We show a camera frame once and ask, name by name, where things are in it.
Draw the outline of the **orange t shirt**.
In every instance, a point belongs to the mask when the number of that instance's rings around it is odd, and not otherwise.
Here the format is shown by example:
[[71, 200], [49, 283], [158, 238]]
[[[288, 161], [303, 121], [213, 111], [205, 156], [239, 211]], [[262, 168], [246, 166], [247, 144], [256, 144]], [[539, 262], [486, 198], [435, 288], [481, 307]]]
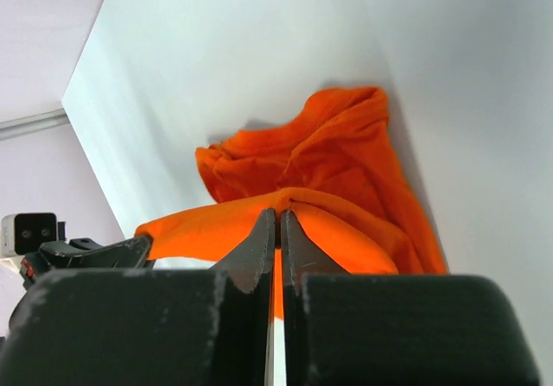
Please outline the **orange t shirt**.
[[293, 212], [307, 236], [353, 274], [442, 275], [446, 262], [388, 134], [382, 88], [330, 88], [283, 126], [241, 130], [195, 152], [213, 204], [137, 227], [149, 258], [216, 262], [260, 212]]

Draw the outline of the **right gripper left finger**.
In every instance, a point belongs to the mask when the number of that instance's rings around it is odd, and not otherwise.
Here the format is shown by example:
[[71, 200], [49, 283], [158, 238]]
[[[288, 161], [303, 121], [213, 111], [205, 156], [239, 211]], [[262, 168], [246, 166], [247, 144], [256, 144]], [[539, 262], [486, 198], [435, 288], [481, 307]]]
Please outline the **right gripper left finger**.
[[276, 215], [208, 269], [54, 269], [1, 343], [4, 385], [270, 385]]

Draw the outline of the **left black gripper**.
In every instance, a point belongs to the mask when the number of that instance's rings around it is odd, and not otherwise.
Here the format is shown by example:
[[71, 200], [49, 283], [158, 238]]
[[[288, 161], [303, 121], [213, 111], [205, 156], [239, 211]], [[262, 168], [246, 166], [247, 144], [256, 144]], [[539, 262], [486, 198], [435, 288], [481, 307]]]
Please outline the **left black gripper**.
[[65, 221], [57, 221], [54, 228], [25, 225], [19, 234], [25, 245], [25, 255], [20, 261], [25, 289], [54, 269], [143, 268], [152, 245], [152, 238], [147, 235], [109, 245], [100, 245], [90, 238], [67, 242]]

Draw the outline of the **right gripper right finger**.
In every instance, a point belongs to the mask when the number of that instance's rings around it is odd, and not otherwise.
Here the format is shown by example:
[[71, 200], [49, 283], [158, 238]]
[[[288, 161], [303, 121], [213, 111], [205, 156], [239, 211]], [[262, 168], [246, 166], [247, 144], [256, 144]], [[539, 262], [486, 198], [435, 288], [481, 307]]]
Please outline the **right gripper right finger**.
[[505, 293], [477, 275], [353, 275], [281, 220], [290, 385], [537, 385]]

